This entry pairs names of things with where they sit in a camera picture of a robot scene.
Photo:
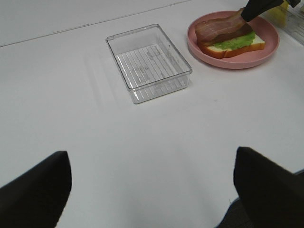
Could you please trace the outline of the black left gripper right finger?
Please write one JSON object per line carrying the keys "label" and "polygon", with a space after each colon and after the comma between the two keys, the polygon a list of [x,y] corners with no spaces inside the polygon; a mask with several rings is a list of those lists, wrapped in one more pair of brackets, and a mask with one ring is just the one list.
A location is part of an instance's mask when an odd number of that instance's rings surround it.
{"label": "black left gripper right finger", "polygon": [[234,185],[256,228],[304,226],[304,176],[293,174],[249,147],[238,147]]}

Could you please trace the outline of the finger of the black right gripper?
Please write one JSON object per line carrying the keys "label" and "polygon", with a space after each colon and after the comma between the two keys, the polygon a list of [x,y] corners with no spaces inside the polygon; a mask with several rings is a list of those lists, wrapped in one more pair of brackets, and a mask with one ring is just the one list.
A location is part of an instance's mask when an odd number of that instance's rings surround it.
{"label": "finger of the black right gripper", "polygon": [[241,13],[241,17],[245,21],[251,21],[263,12],[277,7],[282,3],[283,0],[249,0]]}

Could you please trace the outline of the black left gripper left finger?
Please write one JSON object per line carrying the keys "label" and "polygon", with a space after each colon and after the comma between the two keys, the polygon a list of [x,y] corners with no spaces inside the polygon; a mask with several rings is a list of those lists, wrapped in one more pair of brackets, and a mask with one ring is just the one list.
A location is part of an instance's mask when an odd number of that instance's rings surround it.
{"label": "black left gripper left finger", "polygon": [[2,228],[54,228],[72,187],[68,153],[58,151],[0,189]]}

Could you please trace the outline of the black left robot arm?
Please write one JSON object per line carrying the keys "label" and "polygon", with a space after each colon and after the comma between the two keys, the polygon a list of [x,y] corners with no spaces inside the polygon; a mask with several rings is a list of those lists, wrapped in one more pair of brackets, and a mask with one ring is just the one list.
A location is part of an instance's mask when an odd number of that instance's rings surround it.
{"label": "black left robot arm", "polygon": [[[249,147],[236,152],[233,182],[238,198],[220,228],[301,228],[304,173],[291,173]],[[72,187],[68,153],[58,151],[0,189],[3,228],[54,228]]]}

